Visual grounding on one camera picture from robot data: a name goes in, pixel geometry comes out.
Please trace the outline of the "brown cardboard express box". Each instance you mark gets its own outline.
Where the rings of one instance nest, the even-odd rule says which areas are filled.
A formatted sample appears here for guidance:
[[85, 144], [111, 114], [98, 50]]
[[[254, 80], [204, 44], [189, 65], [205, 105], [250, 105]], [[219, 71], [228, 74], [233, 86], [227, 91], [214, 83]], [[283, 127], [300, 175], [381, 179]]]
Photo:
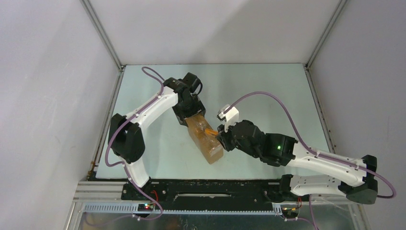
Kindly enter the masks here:
[[206, 129], [212, 130], [212, 127], [202, 114], [186, 118], [185, 121], [191, 139], [209, 164], [223, 157], [223, 146], [214, 136], [206, 133]]

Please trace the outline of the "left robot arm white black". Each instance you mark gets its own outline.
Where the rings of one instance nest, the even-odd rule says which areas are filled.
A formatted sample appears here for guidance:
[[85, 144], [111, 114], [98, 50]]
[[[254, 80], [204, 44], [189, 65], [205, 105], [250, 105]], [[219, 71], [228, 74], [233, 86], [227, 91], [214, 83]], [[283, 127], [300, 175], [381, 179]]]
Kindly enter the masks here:
[[151, 195], [151, 186], [147, 184], [150, 177], [142, 160], [146, 149], [143, 134], [169, 109], [173, 109], [182, 126], [187, 125], [186, 119], [205, 114], [197, 92], [202, 86], [201, 80], [191, 73], [183, 79], [169, 78], [161, 84], [160, 91], [141, 107], [111, 118], [108, 150], [120, 158], [119, 164], [123, 165], [129, 180], [134, 183], [133, 194], [139, 199], [147, 199]]

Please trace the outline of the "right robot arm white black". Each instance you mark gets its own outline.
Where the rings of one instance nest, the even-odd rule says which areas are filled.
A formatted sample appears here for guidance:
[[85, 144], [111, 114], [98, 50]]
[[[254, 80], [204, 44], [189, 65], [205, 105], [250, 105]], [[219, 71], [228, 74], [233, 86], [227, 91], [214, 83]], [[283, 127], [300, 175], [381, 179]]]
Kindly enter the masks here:
[[295, 138], [264, 133], [248, 120], [229, 127], [219, 125], [217, 131], [215, 137], [226, 151], [240, 150], [273, 167], [297, 167], [319, 173], [316, 176], [283, 175], [278, 193], [284, 200], [326, 194], [371, 205], [378, 197], [378, 183], [374, 177], [377, 169], [375, 156], [353, 159], [323, 151], [313, 154], [312, 148], [305, 147]]

